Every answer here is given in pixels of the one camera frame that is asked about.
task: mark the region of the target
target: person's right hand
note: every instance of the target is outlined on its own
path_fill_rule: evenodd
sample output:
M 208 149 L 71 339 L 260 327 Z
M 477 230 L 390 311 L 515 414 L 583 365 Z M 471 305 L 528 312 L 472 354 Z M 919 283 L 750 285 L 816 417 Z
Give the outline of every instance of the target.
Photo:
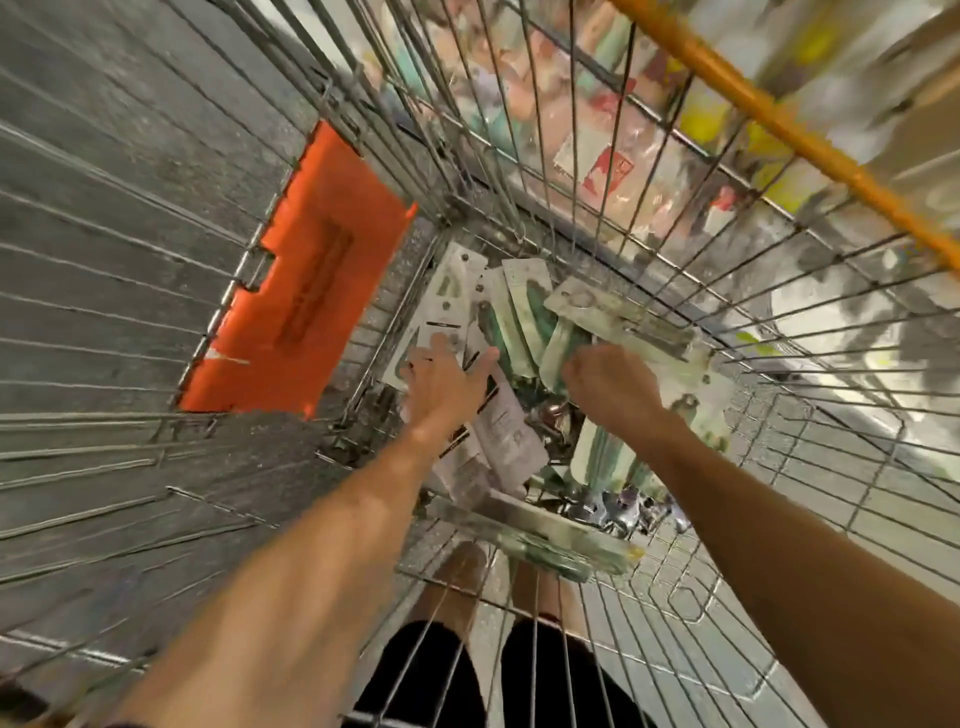
M 581 347 L 561 374 L 573 403 L 621 440 L 656 431 L 667 414 L 657 377 L 639 355 L 623 347 Z

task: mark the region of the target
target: orange plastic panel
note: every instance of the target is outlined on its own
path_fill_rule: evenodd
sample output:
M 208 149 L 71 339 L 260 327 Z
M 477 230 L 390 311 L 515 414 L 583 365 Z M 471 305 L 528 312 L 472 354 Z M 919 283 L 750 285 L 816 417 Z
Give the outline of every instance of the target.
M 273 266 L 237 291 L 180 409 L 312 416 L 415 213 L 322 123 L 263 235 Z

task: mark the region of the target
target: hand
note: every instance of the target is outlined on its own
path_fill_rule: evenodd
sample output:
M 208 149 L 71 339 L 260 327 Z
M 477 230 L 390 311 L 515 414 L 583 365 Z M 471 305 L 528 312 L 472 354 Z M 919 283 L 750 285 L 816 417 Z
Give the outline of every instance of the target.
M 610 434 L 630 440 L 631 447 L 637 437 L 656 432 L 669 414 L 660 401 L 656 375 L 623 347 L 580 347 L 561 375 L 573 403 Z
M 441 333 L 430 339 L 430 349 L 410 352 L 401 373 L 407 382 L 409 432 L 429 446 L 443 449 L 458 427 L 476 417 L 499 354 L 495 348 L 487 349 L 468 374 Z

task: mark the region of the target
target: wire basket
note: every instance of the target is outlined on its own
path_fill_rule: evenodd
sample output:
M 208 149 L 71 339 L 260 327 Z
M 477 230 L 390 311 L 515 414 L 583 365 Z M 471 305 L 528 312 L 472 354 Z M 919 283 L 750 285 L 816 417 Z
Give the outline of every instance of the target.
M 457 27 L 443 3 L 0 4 L 5 685 L 42 696 L 48 716 L 101 719 L 224 574 L 387 442 L 396 402 L 379 378 L 450 241 L 540 257 L 557 280 L 576 274 L 693 327 L 737 384 L 729 456 L 960 598 L 960 327 L 945 303 L 960 249 L 663 4 L 617 5 L 619 61 L 571 50 L 572 2 L 552 24 L 522 0 L 472 4 L 471 43 L 431 35 Z M 515 79 L 474 70 L 502 68 L 504 13 L 532 79 L 517 103 Z M 565 106 L 540 98 L 554 80 L 537 79 L 535 39 L 569 59 Z M 671 58 L 662 97 L 624 70 L 642 40 Z M 729 102 L 706 139 L 684 117 L 704 83 Z M 587 186 L 578 145 L 598 142 L 577 113 L 599 111 L 578 105 L 581 85 L 606 89 L 610 122 L 606 168 Z M 314 382 L 310 419 L 189 411 L 238 292 L 276 265 L 264 236 L 321 120 L 418 215 L 389 266 L 381 251 L 382 280 Z M 557 129 L 570 148 L 548 154 Z M 742 154 L 758 129 L 796 152 L 766 178 Z M 644 175 L 613 164 L 628 133 L 646 134 Z M 798 168 L 835 184 L 790 211 L 777 185 Z M 682 176 L 684 195 L 664 175 Z M 851 220 L 876 236 L 846 234 Z M 464 535 L 415 524 L 357 691 L 423 584 L 449 590 L 431 574 Z M 634 542 L 636 571 L 596 571 L 577 596 L 599 664 L 658 725 L 820 724 L 694 532 L 668 524 Z M 522 614 L 498 553 L 468 646 L 494 723 L 499 649 Z

